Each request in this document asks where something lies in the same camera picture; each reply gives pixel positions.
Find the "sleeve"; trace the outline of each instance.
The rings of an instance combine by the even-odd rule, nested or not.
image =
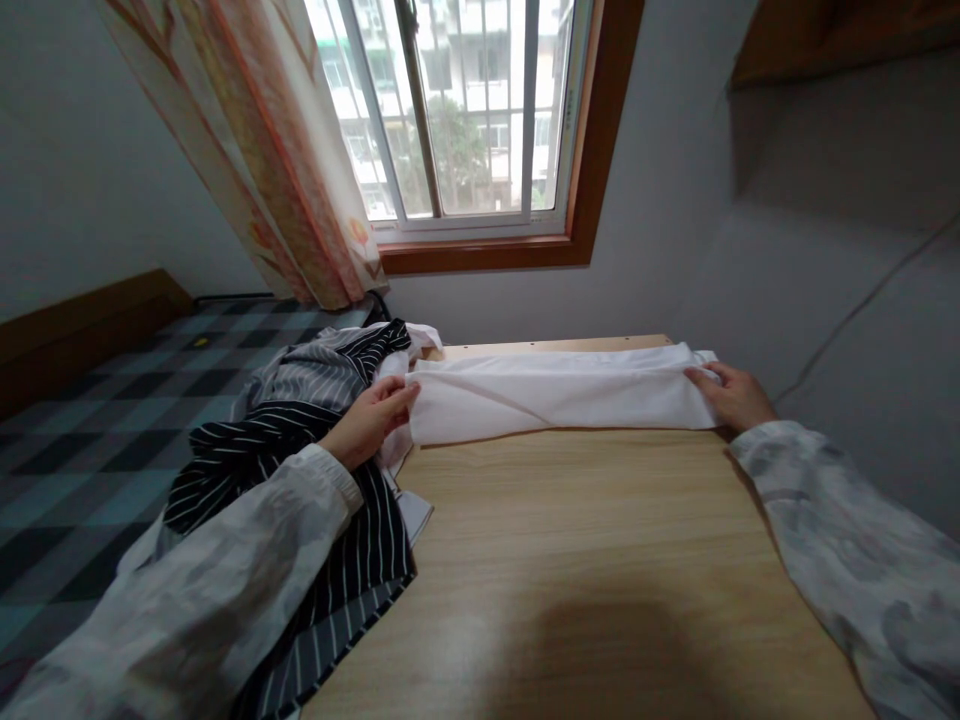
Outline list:
[[[823,435],[772,422],[731,451],[791,580],[882,718],[960,713],[960,546],[864,480]]]
[[[362,504],[346,469],[307,446],[162,560],[118,577],[4,718],[222,714]]]

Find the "blue checkered sheet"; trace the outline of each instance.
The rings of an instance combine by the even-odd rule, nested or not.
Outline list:
[[[372,308],[211,303],[0,425],[0,707],[90,615],[191,459],[189,431],[226,420],[278,349],[362,326]]]

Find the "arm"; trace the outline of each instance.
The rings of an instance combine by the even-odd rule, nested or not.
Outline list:
[[[212,717],[277,641],[363,503],[352,470],[406,417],[387,378],[153,565],[118,577],[31,671],[4,717]]]
[[[960,546],[878,493],[826,437],[777,419],[752,377],[710,369],[722,386],[691,379],[743,432],[730,450],[756,486],[787,573],[878,714],[957,717]]]

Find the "right hand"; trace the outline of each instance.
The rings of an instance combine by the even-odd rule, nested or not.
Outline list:
[[[706,363],[703,367],[719,375],[723,385],[717,385],[697,368],[687,368],[683,374],[700,389],[720,420],[734,430],[746,432],[780,419],[753,375],[720,362]]]
[[[382,378],[360,393],[317,445],[353,472],[376,454],[387,435],[410,422],[410,406],[419,393],[420,385],[407,385],[402,376]]]

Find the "finger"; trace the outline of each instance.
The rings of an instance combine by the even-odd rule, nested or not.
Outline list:
[[[405,385],[406,381],[403,379],[402,375],[388,375],[385,378],[380,378],[377,380],[377,382],[371,385],[370,391],[378,401],[386,400],[388,397],[397,392],[397,390],[402,390]]]
[[[715,398],[717,392],[720,390],[720,387],[710,378],[710,376],[704,372],[701,372],[698,368],[686,368],[684,369],[683,374],[687,376],[687,379],[690,382],[697,386],[697,389],[703,393],[707,400],[712,400]]]
[[[743,370],[737,370],[735,367],[730,367],[726,363],[722,362],[704,363],[703,366],[707,370],[715,372],[717,375],[719,375],[720,379],[723,380],[724,385],[733,380],[737,375],[743,374]]]
[[[410,411],[404,409],[401,412],[394,415],[393,418],[391,418],[390,422],[387,423],[387,429],[384,430],[383,436],[386,437],[397,428],[403,427],[404,425],[406,425],[408,422],[410,422]]]
[[[380,410],[389,416],[397,415],[406,410],[420,394],[420,384],[411,383],[403,390],[397,390],[393,395],[379,404]]]

